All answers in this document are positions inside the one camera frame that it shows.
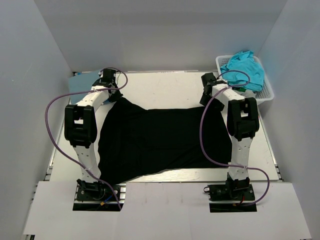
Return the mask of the black t-shirt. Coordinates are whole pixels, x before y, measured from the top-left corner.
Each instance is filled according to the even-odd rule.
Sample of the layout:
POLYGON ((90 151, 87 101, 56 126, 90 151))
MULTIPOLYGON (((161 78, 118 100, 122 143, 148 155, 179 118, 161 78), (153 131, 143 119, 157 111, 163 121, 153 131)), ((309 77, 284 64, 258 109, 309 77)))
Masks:
MULTIPOLYGON (((213 100, 202 127, 207 155, 221 164, 231 160, 232 143, 213 100)), ((205 107, 144 109, 126 98, 108 111, 100 130, 100 178, 111 184, 172 169, 218 168, 203 154, 200 122, 205 107)))

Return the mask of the folded light blue t-shirt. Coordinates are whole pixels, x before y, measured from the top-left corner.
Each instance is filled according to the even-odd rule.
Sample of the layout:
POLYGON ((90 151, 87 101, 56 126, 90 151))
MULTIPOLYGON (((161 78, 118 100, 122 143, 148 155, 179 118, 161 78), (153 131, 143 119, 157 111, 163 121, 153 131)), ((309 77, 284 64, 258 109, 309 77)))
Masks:
POLYGON ((68 79, 69 92, 77 93, 90 91, 92 84, 99 78, 99 70, 78 73, 78 75, 75 75, 68 79))

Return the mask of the white plastic basket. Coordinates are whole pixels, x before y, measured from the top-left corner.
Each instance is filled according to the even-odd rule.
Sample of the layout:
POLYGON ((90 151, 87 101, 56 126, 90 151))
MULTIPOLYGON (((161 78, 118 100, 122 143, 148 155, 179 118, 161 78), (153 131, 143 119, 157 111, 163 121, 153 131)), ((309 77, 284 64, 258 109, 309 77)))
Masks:
POLYGON ((274 99, 274 91, 258 57, 252 51, 220 55, 215 59, 218 74, 246 97, 255 97, 258 104, 274 99))

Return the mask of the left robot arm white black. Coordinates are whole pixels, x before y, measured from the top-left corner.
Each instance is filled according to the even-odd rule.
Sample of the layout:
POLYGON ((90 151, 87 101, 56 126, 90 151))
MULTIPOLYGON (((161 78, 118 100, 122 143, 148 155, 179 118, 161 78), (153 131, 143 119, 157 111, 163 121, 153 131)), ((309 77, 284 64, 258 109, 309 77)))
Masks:
POLYGON ((92 183, 88 193, 96 200, 106 193, 106 187, 97 182, 101 171, 94 146, 98 136, 96 111, 105 102, 114 103, 123 96, 116 80, 120 74, 116 68, 104 68, 98 73, 99 78, 92 84, 90 92, 75 104, 68 104, 64 110, 64 137, 77 155, 82 180, 92 183))

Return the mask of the turquoise t-shirt in basket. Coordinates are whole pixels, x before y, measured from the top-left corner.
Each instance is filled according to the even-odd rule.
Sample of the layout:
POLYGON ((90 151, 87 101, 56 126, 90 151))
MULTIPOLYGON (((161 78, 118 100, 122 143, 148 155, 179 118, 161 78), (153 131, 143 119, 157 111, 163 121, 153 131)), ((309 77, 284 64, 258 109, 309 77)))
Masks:
POLYGON ((236 53, 218 69, 230 86, 240 85, 253 92, 263 90, 265 71, 261 64, 255 61, 254 52, 251 50, 236 53))

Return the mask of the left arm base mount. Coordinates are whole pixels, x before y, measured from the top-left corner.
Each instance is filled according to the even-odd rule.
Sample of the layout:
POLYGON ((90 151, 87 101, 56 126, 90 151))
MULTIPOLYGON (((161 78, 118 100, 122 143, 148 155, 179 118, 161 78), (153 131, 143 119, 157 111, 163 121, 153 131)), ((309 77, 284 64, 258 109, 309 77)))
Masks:
POLYGON ((72 210, 76 212, 119 212, 125 202, 125 185, 114 185, 112 190, 101 182, 78 179, 72 210))

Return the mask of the grey garment in basket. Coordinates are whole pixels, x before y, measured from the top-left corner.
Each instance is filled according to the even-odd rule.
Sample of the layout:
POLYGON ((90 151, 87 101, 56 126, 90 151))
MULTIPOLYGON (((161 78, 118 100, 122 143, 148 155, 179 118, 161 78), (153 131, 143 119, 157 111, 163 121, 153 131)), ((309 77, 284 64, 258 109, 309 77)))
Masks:
POLYGON ((256 98, 256 94, 251 90, 246 90, 242 95, 245 98, 256 98))

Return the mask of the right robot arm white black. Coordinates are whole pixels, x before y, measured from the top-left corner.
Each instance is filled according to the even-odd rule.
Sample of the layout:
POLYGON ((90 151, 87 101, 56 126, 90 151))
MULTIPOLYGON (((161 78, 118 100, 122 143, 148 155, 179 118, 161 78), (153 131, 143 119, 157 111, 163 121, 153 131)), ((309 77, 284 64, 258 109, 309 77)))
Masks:
POLYGON ((200 120, 200 148, 209 161, 222 167, 228 167, 225 192, 229 198, 236 200, 250 185, 248 173, 250 147, 260 127, 257 101, 254 97, 244 97, 238 94, 226 81, 215 77, 212 72, 202 75, 201 81, 203 94, 200 103, 203 104, 205 100, 207 103, 200 120), (203 123, 213 100, 218 100, 227 108, 226 128, 232 142, 230 165, 211 159, 203 145, 203 123))

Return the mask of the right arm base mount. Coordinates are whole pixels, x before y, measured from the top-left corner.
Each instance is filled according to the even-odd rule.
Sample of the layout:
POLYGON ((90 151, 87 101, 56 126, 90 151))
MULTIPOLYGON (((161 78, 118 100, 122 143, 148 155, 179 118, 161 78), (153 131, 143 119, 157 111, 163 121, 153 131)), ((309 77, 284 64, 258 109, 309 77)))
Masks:
POLYGON ((209 195, 211 213, 250 213, 256 212, 255 194, 250 179, 233 180, 228 178, 224 184, 210 184, 203 188, 209 195))

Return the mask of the green garment in basket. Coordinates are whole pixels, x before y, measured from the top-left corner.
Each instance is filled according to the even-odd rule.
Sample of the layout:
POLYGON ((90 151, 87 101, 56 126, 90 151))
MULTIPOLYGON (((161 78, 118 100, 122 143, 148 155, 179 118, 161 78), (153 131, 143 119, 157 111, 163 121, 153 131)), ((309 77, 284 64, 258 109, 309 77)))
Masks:
POLYGON ((234 91, 239 91, 239 92, 245 92, 245 91, 246 91, 246 89, 243 88, 243 87, 233 87, 232 89, 233 89, 234 91))

